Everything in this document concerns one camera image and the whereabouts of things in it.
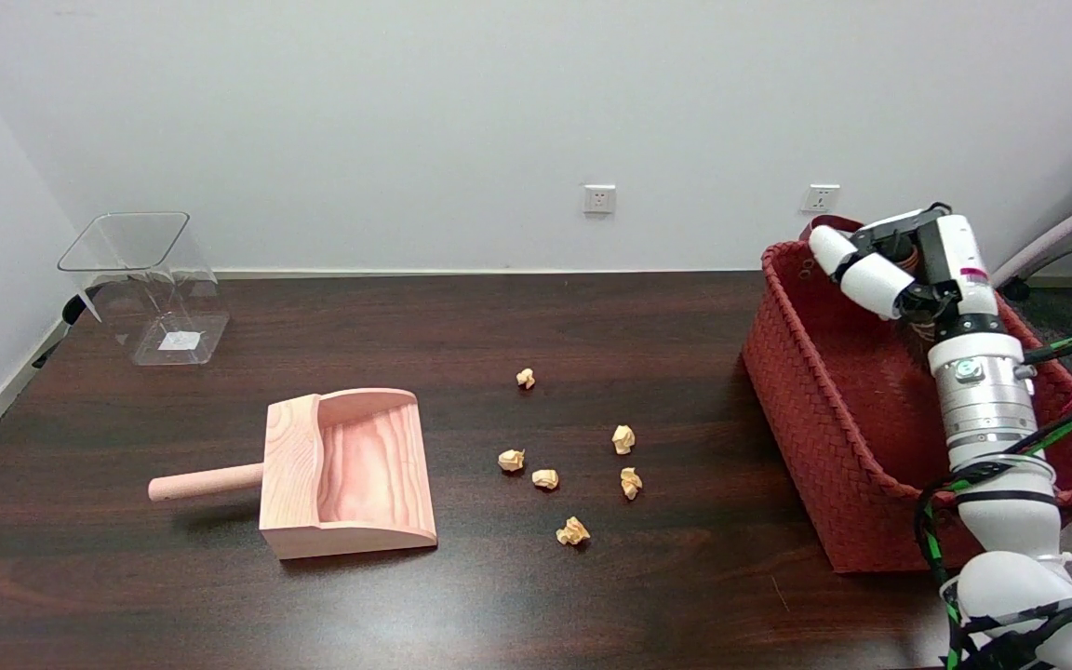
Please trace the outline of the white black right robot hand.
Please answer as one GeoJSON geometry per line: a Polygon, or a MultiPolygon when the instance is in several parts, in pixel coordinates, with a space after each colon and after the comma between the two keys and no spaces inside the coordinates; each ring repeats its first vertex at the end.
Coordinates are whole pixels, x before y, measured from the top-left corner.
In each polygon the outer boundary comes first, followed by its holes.
{"type": "Polygon", "coordinates": [[[1004,332],[970,222],[944,203],[852,228],[820,217],[801,237],[848,300],[930,344],[1004,332]]]}

